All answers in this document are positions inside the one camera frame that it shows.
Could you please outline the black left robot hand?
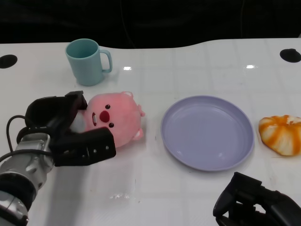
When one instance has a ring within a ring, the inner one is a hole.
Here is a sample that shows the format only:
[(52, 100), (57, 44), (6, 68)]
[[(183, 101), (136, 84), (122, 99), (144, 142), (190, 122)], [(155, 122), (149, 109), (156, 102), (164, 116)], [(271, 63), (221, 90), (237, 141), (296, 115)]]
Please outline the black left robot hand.
[(88, 166), (115, 157), (114, 138), (108, 128), (71, 131), (76, 115), (86, 108), (83, 91), (37, 99), (26, 110), (26, 127), (18, 133), (17, 142), (29, 134), (48, 134), (48, 147), (57, 167)]

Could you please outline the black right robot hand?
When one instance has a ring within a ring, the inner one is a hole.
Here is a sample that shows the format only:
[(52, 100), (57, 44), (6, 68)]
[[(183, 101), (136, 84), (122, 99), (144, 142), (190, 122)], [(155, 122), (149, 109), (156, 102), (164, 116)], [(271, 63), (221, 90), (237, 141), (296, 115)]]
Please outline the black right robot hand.
[(301, 208), (289, 196), (235, 172), (218, 198), (213, 216), (220, 226), (299, 226)]

